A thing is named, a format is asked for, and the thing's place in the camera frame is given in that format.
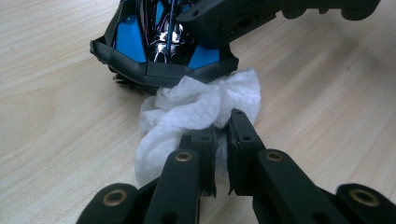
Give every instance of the robotic hand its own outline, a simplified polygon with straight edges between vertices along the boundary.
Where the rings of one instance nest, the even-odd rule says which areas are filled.
[[[347,20],[370,16],[380,0],[121,0],[91,53],[108,65],[119,84],[154,91],[184,76],[204,83],[235,71],[229,43],[274,19],[308,8],[320,14],[340,8]]]

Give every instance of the white tissue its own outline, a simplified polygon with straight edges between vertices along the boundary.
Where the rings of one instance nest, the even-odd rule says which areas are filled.
[[[254,69],[248,69],[204,84],[183,77],[173,89],[159,88],[141,106],[139,126],[148,132],[134,158],[140,186],[161,175],[167,156],[177,149],[181,136],[214,124],[223,128],[233,108],[247,114],[254,123],[261,105],[260,82]],[[225,136],[219,137],[217,174],[226,174]]]

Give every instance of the wood grain surface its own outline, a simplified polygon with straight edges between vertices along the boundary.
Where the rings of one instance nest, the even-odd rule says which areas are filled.
[[[136,184],[139,107],[90,54],[118,1],[0,4],[0,223],[76,223],[101,188]],[[255,128],[321,188],[377,189],[396,203],[396,1],[364,21],[281,14],[235,40],[262,85]],[[203,198],[201,223],[257,223],[251,198]]]

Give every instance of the paper towel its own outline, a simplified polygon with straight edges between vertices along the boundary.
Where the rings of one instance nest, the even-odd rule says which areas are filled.
[[[159,88],[156,96],[141,105],[139,127],[147,134],[134,157],[138,184],[144,186],[161,175],[167,156],[177,149],[183,134],[212,124],[222,129],[233,108],[244,111],[254,123],[260,105],[260,82],[251,68],[209,84],[183,77],[173,89]],[[226,174],[226,144],[225,135],[220,135],[216,156],[219,175]]]

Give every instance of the light wooden desk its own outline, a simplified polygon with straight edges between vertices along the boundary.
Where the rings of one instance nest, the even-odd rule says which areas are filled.
[[[101,188],[135,184],[144,95],[89,53],[118,1],[0,4],[0,222],[75,223]],[[262,84],[255,128],[320,187],[396,203],[396,2],[364,21],[282,16],[232,43]],[[201,223],[255,223],[251,199],[203,199]]]

